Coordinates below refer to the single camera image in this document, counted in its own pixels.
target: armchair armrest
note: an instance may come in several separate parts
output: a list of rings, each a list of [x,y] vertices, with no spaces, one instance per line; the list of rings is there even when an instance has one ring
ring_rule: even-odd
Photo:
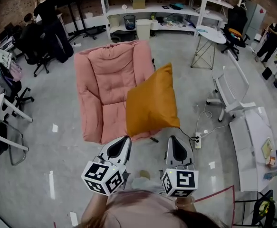
[[[83,138],[100,143],[103,129],[102,104],[90,91],[78,93]]]
[[[244,42],[246,42],[246,40],[251,40],[249,35],[245,34],[245,39],[244,39]]]

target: orange pillow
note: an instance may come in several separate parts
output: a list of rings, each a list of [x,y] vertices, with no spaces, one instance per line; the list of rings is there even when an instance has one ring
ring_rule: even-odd
[[[128,92],[125,111],[130,137],[164,127],[180,127],[171,63]]]

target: white table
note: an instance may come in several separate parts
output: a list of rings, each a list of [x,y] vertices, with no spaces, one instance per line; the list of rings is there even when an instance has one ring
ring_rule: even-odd
[[[235,152],[239,167],[241,191],[261,192],[270,180],[264,179],[265,173],[277,168],[265,165],[262,147],[269,137],[273,145],[272,157],[277,159],[273,134],[264,107],[248,110],[230,124]]]
[[[14,112],[16,112],[17,114],[19,114],[20,116],[22,116],[24,119],[28,120],[29,122],[32,122],[33,119],[31,117],[29,117],[28,115],[26,115],[25,113],[23,113],[22,111],[20,111],[18,108],[16,108],[12,103],[10,103],[8,100],[6,100],[4,98],[4,94],[1,94],[0,95],[0,111],[2,109],[2,106],[3,106],[3,103],[5,105],[7,105],[7,107],[11,108]],[[13,141],[10,141],[6,138],[3,138],[0,136],[0,141],[4,142],[4,143],[7,143],[9,145],[12,145],[16,148],[19,148],[19,149],[22,149],[24,151],[29,151],[28,147],[26,146],[23,146],[23,145],[20,145],[16,142],[13,142]]]
[[[224,35],[220,32],[217,31],[211,27],[204,26],[204,25],[199,25],[196,27],[197,32],[201,35],[199,39],[199,43],[196,47],[196,51],[194,53],[192,62],[191,62],[191,67],[196,67],[196,68],[205,68],[205,69],[213,69],[214,66],[214,58],[215,58],[215,50],[216,50],[216,44],[225,44],[226,43],[226,38]],[[205,37],[207,39],[207,42],[199,49],[200,42],[201,42],[201,37]],[[210,42],[210,45],[207,47],[207,49],[199,56],[198,53]],[[214,49],[213,49],[213,59],[211,64],[209,64],[205,59],[202,58],[202,56],[205,54],[205,52],[214,44]],[[204,60],[210,67],[200,67],[200,66],[195,66],[197,61],[199,59]]]

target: gray floor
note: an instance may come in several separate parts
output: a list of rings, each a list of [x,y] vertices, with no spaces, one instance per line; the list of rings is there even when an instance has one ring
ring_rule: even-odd
[[[75,51],[108,42],[106,33],[99,35],[97,40],[78,38],[76,43],[82,43],[82,46],[76,47]],[[231,62],[226,54],[220,53],[218,47],[213,72],[190,68],[197,39],[182,33],[158,33],[157,37],[150,39],[150,45],[157,68],[172,62],[181,128],[192,136],[196,131],[198,115],[214,89],[212,73],[213,76],[217,75],[224,65],[230,65]],[[35,98],[35,102],[25,105],[24,112],[31,115],[34,121],[27,123],[20,118],[9,118],[9,122],[24,133],[29,152],[27,159],[17,167],[11,167],[8,152],[0,156],[0,215],[12,227],[52,228],[53,222],[57,228],[71,227],[69,213],[75,212],[80,218],[92,196],[80,175],[86,163],[98,154],[101,145],[83,141],[72,58],[64,64],[52,61],[48,67],[50,73],[47,75],[42,70],[37,78],[33,77],[34,66],[27,65],[23,58],[18,63],[24,70],[22,85],[30,87],[30,95]],[[273,87],[273,79],[265,81],[262,78],[260,73],[264,68],[254,61],[248,49],[241,50],[239,64],[250,83],[244,102],[254,101],[257,106],[265,107],[277,146],[277,89]],[[198,129],[202,133],[224,126],[231,120],[227,115],[222,123],[218,123],[220,107],[207,106],[207,109],[213,112],[213,117],[201,116]],[[57,133],[52,131],[53,124],[58,126]],[[137,177],[139,170],[144,169],[150,172],[153,181],[160,182],[158,170],[165,166],[166,142],[171,134],[188,142],[179,130],[164,129],[156,135],[159,143],[149,139],[133,143],[127,164],[131,173],[130,181]],[[15,149],[13,153],[15,157],[20,154]],[[200,171],[199,188],[194,193],[196,199],[232,185],[235,185],[236,198],[255,195],[239,192],[237,161],[228,126],[203,138],[202,149],[194,150],[194,154],[196,167]],[[211,162],[215,162],[215,168],[211,169]],[[49,188],[50,171],[54,175],[54,197]],[[277,178],[268,188],[274,189],[277,200]],[[231,198],[222,197],[221,202],[226,210],[232,208]],[[236,220],[240,219],[241,211],[242,207],[236,206]]]

